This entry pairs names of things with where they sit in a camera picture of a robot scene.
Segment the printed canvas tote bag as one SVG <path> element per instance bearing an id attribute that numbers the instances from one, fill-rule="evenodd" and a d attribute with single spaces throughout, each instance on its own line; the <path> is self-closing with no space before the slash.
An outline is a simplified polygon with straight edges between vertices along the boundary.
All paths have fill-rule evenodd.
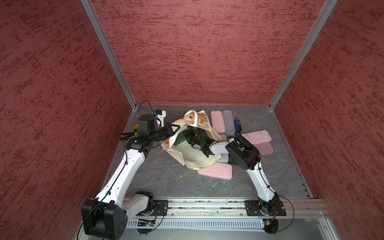
<path id="1" fill-rule="evenodd" d="M 221 143 L 222 138 L 211 127 L 205 111 L 190 110 L 173 124 L 179 129 L 162 142 L 162 148 L 183 166 L 192 170 L 205 169 L 221 158 L 220 153 L 213 153 L 211 145 Z"/>

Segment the pink pencil case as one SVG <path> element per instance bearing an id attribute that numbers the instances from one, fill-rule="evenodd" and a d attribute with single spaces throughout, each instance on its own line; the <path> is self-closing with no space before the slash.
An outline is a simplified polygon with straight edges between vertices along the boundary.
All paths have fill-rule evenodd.
<path id="1" fill-rule="evenodd" d="M 215 163 L 209 168 L 199 169 L 198 174 L 216 179 L 231 180 L 233 176 L 233 167 L 232 165 L 225 163 Z"/>
<path id="2" fill-rule="evenodd" d="M 267 156 L 274 153 L 274 148 L 270 143 L 257 144 L 255 147 L 259 150 L 262 156 Z"/>
<path id="3" fill-rule="evenodd" d="M 215 129 L 218 134 L 225 133 L 226 128 L 222 111 L 211 111 L 211 123 L 213 129 Z"/>
<path id="4" fill-rule="evenodd" d="M 270 143 L 272 140 L 272 137 L 266 130 L 244 133 L 242 136 L 253 145 Z"/>

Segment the white pencil case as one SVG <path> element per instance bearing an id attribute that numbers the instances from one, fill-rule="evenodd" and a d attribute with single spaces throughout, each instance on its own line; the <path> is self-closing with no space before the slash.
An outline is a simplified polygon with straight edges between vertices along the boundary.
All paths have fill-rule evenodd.
<path id="1" fill-rule="evenodd" d="M 230 160 L 229 154 L 221 154 L 221 157 L 217 160 L 217 163 L 228 164 Z"/>

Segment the dark green pencil case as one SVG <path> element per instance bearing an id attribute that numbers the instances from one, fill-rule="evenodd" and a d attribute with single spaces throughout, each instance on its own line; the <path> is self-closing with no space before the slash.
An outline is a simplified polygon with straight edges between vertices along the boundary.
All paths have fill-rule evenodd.
<path id="1" fill-rule="evenodd" d="M 183 142 L 187 142 L 189 145 L 191 145 L 191 134 L 185 132 L 180 133 L 174 142 L 174 146 L 178 146 Z"/>

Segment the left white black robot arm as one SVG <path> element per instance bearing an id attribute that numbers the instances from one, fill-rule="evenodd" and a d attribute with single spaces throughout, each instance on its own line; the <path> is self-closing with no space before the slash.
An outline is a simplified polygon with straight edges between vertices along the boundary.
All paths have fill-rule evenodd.
<path id="1" fill-rule="evenodd" d="M 166 111 L 157 110 L 138 119 L 138 129 L 123 133 L 124 155 L 106 186 L 94 199 L 87 199 L 82 205 L 81 229 L 89 236 L 103 240 L 118 240 L 128 222 L 136 215 L 153 214 L 152 193 L 139 191 L 123 208 L 125 194 L 139 167 L 143 164 L 154 142 L 163 142 L 180 129 L 177 125 L 165 123 Z"/>

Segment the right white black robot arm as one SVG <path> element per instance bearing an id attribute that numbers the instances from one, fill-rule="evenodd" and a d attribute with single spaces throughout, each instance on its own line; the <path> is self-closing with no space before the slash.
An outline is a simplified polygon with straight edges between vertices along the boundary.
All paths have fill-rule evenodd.
<path id="1" fill-rule="evenodd" d="M 262 169 L 260 151 L 242 135 L 230 140 L 215 140 L 207 131 L 197 127 L 188 127 L 183 132 L 186 141 L 192 148 L 201 151 L 206 157 L 229 154 L 237 166 L 250 176 L 259 199 L 260 211 L 265 216 L 273 216 L 278 211 L 279 195 L 269 184 Z"/>

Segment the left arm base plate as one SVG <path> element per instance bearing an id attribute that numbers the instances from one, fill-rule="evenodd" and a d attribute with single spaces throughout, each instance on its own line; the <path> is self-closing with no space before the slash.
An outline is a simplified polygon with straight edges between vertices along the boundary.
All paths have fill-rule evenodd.
<path id="1" fill-rule="evenodd" d="M 168 200 L 154 200 L 151 210 L 141 213 L 142 216 L 166 216 L 168 213 Z"/>

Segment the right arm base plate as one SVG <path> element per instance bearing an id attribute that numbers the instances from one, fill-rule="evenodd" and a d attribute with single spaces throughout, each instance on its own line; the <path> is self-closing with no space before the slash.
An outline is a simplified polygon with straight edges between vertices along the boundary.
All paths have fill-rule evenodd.
<path id="1" fill-rule="evenodd" d="M 249 217 L 285 217 L 287 215 L 282 201 L 267 203 L 265 201 L 245 201 L 247 216 Z"/>

